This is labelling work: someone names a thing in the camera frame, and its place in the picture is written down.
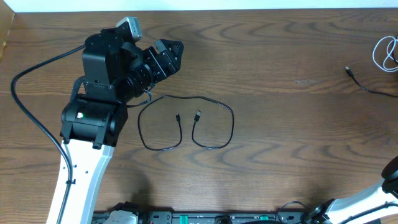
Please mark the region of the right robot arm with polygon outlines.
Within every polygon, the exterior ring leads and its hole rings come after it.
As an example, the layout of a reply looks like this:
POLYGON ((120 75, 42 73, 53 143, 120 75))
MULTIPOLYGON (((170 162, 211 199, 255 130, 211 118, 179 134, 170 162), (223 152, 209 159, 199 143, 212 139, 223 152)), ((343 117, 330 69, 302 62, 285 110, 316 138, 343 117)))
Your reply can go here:
POLYGON ((382 179, 353 196, 331 199, 312 210, 303 223, 368 223, 397 214, 397 158, 381 173, 382 179))

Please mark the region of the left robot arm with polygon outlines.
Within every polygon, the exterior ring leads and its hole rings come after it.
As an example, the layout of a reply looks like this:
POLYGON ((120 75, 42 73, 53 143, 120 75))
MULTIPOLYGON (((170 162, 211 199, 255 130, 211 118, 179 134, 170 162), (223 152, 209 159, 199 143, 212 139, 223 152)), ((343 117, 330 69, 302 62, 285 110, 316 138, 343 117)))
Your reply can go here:
POLYGON ((184 45, 160 39, 141 50, 139 36, 123 28, 85 41, 84 86, 62 111, 62 160, 47 223, 90 223, 101 181, 128 119, 127 103, 177 73, 184 45))

